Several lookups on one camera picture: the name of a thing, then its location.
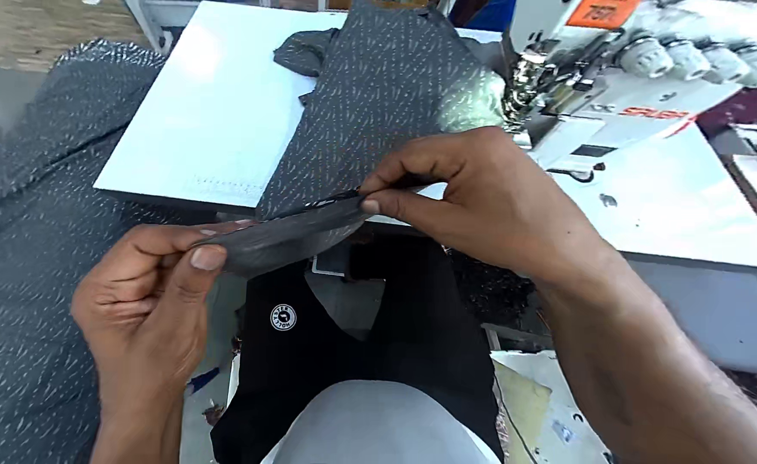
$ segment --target white table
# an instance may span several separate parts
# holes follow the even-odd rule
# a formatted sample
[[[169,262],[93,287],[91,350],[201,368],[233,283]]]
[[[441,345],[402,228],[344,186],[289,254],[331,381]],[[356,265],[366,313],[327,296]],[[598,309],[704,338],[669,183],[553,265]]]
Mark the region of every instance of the white table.
[[[301,118],[299,96],[315,84],[274,63],[272,50],[296,31],[344,19],[202,2],[95,187],[254,207]],[[554,177],[616,248],[757,268],[757,216],[698,129],[618,150],[606,163],[597,183]]]

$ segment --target fingernail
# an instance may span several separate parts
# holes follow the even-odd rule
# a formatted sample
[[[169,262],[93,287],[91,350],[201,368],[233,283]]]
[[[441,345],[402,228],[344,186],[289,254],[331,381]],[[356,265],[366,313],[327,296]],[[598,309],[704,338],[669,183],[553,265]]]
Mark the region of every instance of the fingernail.
[[[214,271],[223,266],[224,260],[226,259],[227,254],[222,249],[214,247],[199,247],[195,249],[195,253],[192,253],[192,258],[189,259],[189,263],[196,269]]]
[[[371,215],[377,215],[381,212],[379,208],[379,202],[375,200],[364,200],[361,203],[361,209]]]

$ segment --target cable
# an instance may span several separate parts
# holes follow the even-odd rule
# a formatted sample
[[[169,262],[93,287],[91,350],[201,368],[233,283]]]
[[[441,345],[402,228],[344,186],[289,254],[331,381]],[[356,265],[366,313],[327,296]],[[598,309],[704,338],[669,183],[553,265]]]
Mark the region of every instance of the cable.
[[[522,437],[522,433],[519,431],[519,428],[516,427],[516,423],[513,422],[513,418],[510,416],[510,411],[507,409],[507,403],[505,402],[505,394],[501,392],[501,385],[499,385],[499,377],[496,374],[493,374],[493,383],[496,384],[496,389],[499,391],[499,399],[501,400],[501,407],[505,409],[505,414],[507,415],[507,420],[510,421],[510,427],[513,427],[513,429],[516,431],[516,435],[519,436],[519,440],[522,442],[522,448],[525,448],[525,452],[528,453],[528,458],[530,458],[530,461],[533,462],[533,464],[538,464],[536,461],[536,458],[534,458],[534,455],[530,450],[528,449],[528,444],[525,442],[525,437]]]

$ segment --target black fabric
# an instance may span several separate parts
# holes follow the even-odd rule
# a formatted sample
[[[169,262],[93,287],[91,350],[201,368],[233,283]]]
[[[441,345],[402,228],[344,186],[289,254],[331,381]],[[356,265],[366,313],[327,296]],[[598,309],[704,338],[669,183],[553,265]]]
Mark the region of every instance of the black fabric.
[[[356,248],[354,260],[386,273],[365,343],[340,330],[312,294],[307,263],[249,281],[238,390],[212,431],[216,460],[258,464],[312,398],[351,379],[424,391],[503,459],[489,350],[460,302],[444,251],[428,238],[411,237]],[[270,322],[278,305],[295,311],[290,330]]]
[[[98,391],[76,284],[132,226],[214,218],[92,188],[162,63],[105,40],[70,50],[0,143],[0,464],[88,461]]]

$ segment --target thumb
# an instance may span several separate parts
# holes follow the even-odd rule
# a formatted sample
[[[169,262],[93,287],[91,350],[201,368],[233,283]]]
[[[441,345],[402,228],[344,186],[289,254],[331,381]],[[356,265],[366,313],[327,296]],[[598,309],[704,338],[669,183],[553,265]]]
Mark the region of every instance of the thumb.
[[[227,250],[219,245],[189,250],[172,270],[157,309],[149,317],[157,315],[154,323],[161,325],[180,325],[197,318],[226,260]]]
[[[434,236],[439,231],[439,225],[444,225],[450,220],[450,216],[458,213],[459,206],[407,190],[387,189],[368,195],[361,208],[367,213],[404,221],[421,232]]]

